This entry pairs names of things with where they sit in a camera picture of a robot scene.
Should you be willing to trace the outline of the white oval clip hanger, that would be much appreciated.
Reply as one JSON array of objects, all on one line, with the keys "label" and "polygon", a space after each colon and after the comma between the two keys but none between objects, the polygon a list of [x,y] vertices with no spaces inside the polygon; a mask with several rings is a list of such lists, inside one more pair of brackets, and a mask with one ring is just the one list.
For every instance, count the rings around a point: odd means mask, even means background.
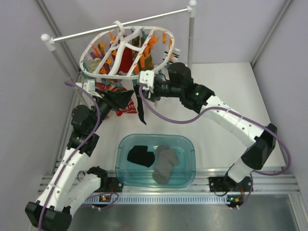
[{"label": "white oval clip hanger", "polygon": [[175,59],[175,37],[158,26],[124,26],[115,22],[95,36],[83,51],[79,66],[88,78],[134,80],[140,71],[155,73]]}]

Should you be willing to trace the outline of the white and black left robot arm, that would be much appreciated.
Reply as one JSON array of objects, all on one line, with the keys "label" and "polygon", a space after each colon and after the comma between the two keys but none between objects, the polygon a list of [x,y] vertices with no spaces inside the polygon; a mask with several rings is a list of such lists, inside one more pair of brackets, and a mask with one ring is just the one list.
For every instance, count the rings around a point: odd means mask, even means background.
[{"label": "white and black left robot arm", "polygon": [[106,91],[90,96],[92,107],[78,105],[73,109],[73,131],[61,163],[44,192],[25,207],[33,227],[40,231],[68,230],[74,214],[92,193],[107,189],[108,173],[100,167],[91,167],[76,186],[73,183],[98,143],[96,130],[110,111],[126,108],[133,93]]}]

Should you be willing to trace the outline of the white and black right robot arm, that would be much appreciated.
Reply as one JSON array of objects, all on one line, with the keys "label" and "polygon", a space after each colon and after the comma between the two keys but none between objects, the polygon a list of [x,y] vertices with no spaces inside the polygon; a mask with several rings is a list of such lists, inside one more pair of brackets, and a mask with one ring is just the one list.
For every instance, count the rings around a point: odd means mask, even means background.
[{"label": "white and black right robot arm", "polygon": [[167,80],[160,79],[152,70],[141,71],[138,84],[142,100],[179,98],[185,108],[197,113],[196,118],[205,116],[237,137],[247,149],[226,172],[220,191],[239,189],[243,179],[261,170],[268,160],[276,146],[277,127],[272,123],[263,126],[233,111],[211,89],[195,83],[185,64],[172,63],[167,71]]}]

